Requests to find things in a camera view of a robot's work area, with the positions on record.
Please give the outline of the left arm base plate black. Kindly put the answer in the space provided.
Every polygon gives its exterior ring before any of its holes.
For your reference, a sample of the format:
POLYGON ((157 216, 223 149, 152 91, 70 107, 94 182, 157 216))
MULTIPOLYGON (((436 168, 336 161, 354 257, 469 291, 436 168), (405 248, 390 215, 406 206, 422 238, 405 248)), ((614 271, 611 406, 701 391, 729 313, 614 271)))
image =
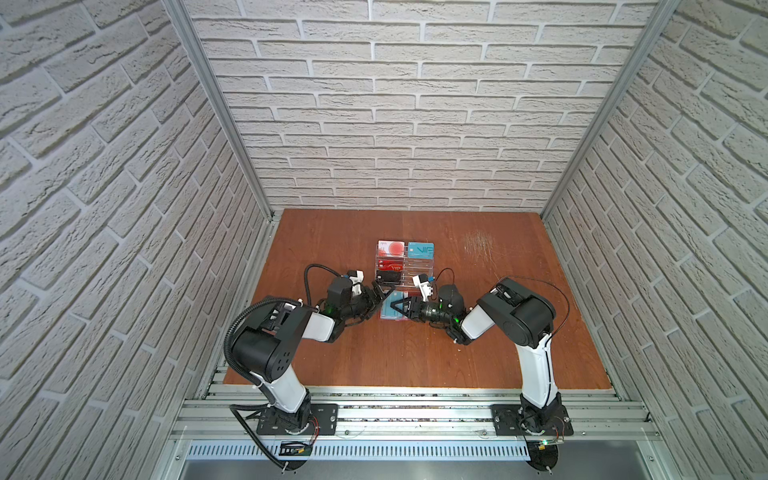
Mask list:
POLYGON ((277 407, 268 407, 259 417, 258 435, 311 435, 333 436, 336 432, 339 405, 312 403, 288 413, 277 407))

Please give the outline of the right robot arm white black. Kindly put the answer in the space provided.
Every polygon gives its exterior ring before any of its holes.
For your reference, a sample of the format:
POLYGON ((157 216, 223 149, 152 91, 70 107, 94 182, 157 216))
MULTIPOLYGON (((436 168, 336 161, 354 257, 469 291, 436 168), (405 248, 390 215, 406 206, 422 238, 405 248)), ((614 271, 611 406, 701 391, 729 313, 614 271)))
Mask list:
POLYGON ((436 301, 408 296, 390 306, 409 320, 445 330, 460 345, 499 328, 516 345, 523 380, 519 414, 532 430, 542 430, 562 406, 550 355, 556 310, 541 295, 504 277, 470 309, 453 284, 442 286, 436 301))

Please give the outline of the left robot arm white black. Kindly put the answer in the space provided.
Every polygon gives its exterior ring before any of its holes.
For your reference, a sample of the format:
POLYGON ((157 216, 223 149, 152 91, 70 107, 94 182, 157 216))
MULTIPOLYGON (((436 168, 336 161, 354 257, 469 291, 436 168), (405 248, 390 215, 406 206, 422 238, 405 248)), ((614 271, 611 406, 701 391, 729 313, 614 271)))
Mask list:
POLYGON ((344 330, 370 319, 393 291, 356 276, 335 277, 317 305, 266 297, 231 323, 224 339, 227 364, 267 399, 267 417, 288 431, 311 422, 311 394, 292 367, 304 340, 335 342, 344 330))

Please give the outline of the clear acrylic card display stand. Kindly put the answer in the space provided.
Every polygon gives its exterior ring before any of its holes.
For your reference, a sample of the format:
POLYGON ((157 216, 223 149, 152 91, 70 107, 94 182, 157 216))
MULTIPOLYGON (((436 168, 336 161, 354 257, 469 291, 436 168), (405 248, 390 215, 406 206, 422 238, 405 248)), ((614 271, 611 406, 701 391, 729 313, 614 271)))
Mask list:
POLYGON ((399 284, 387 284, 387 283, 381 283, 377 280, 377 260, 381 258, 386 257, 378 257, 377 256, 377 246, 376 246, 376 256, 375 256, 375 279, 382 285, 388 285, 388 286, 395 286, 397 289, 400 290, 413 290, 417 289, 412 281, 412 277, 418 274, 427 274, 430 277, 435 277, 434 272, 434 264, 435 264, 435 252, 434 252, 434 259, 433 260, 418 260, 418 259, 409 259, 407 256, 407 244, 408 241, 404 241, 406 243, 406 253, 402 259, 404 261, 404 268, 401 271, 402 278, 399 284))

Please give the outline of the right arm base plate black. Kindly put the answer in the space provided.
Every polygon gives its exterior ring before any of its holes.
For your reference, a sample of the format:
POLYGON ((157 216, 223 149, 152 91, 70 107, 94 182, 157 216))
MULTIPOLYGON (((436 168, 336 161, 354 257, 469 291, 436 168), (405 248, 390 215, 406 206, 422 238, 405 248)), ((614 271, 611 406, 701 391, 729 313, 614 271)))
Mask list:
POLYGON ((497 436, 569 437, 574 434, 567 409, 557 402, 544 409, 520 404, 494 404, 490 410, 497 436))

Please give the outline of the red leather card wallet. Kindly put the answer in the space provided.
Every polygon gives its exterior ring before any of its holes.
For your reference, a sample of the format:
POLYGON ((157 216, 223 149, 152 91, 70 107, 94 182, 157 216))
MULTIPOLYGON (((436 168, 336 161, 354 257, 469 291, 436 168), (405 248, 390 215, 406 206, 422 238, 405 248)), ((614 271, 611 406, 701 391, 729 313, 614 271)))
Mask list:
POLYGON ((387 321, 407 321, 408 317, 402 313, 404 309, 401 300, 409 297, 420 298, 421 295, 415 290, 395 290, 382 304, 379 310, 379 318, 387 321))

